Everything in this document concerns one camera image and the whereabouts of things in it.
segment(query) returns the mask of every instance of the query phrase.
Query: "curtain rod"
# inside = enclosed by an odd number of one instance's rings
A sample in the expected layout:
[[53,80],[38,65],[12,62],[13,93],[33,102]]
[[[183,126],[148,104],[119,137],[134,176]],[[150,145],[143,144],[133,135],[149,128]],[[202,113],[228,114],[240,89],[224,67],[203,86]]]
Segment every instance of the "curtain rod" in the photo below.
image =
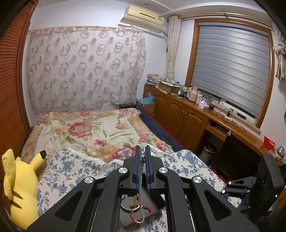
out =
[[265,27],[268,27],[269,29],[273,30],[271,23],[264,22],[260,19],[257,19],[255,17],[249,16],[249,15],[242,15],[242,14],[237,14],[237,13],[230,13],[230,12],[209,12],[209,13],[203,13],[203,14],[192,14],[192,15],[186,15],[186,16],[178,16],[180,19],[195,19],[198,17],[217,17],[217,16],[223,16],[226,19],[229,17],[234,17],[234,18],[240,18],[240,19],[247,19],[251,20],[253,22],[262,24]]

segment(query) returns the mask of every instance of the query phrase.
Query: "window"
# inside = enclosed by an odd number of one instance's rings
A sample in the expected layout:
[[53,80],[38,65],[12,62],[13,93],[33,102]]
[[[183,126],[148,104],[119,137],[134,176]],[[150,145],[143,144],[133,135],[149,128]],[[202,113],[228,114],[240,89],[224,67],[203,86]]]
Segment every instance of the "window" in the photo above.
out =
[[273,85],[271,31],[239,20],[195,20],[185,85],[225,99],[259,128]]

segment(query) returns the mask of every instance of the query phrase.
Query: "bottle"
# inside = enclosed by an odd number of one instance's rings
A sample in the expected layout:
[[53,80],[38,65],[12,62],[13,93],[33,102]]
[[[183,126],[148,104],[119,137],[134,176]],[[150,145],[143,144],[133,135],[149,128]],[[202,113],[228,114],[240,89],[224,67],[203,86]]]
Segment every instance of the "bottle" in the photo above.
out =
[[183,95],[184,95],[184,97],[187,97],[187,87],[184,87]]
[[187,96],[186,96],[186,98],[188,98],[189,95],[190,95],[190,89],[191,89],[190,87],[187,88]]
[[190,95],[188,97],[189,101],[193,101],[196,102],[196,97],[198,95],[198,88],[197,87],[193,87],[192,91],[190,92]]

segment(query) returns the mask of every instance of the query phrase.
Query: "blue gripper pad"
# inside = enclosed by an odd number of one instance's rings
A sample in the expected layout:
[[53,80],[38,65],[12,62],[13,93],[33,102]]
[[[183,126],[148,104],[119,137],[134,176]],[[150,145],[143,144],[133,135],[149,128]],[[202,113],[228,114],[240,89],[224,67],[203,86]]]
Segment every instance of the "blue gripper pad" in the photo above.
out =
[[136,193],[139,193],[139,176],[140,176],[140,148],[138,150],[138,160],[137,160],[137,173],[136,173]]
[[150,190],[151,190],[149,162],[151,162],[151,160],[148,159],[148,150],[146,146],[145,147],[145,165],[146,165],[146,184],[147,184],[148,194],[150,194]]

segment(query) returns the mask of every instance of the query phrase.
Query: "floral blanket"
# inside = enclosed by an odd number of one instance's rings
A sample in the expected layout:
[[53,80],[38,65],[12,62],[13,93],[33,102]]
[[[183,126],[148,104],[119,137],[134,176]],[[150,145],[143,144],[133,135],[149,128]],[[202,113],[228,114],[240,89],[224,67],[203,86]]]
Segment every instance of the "floral blanket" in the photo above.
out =
[[[223,181],[191,151],[181,150],[168,154],[154,146],[150,146],[150,150],[153,156],[162,159],[164,166],[173,169],[182,177],[201,176],[217,191],[221,191],[225,187]],[[111,171],[120,168],[122,165],[122,160],[114,159],[109,163],[105,163],[101,159],[86,156],[70,148],[64,148],[56,152],[48,162],[48,166],[39,182],[37,192],[39,216],[45,213],[85,177],[93,176],[99,179],[107,176]],[[240,203],[238,198],[233,197],[230,197],[229,201],[235,207]],[[166,209],[162,211],[161,215],[151,216],[143,224],[134,226],[132,229],[125,230],[120,228],[119,230],[120,232],[168,231]]]
[[134,156],[136,145],[151,144],[172,153],[139,117],[140,111],[129,108],[103,112],[50,112],[40,118],[22,150],[22,160],[30,162],[46,150],[47,159],[65,147],[99,158],[106,163]]

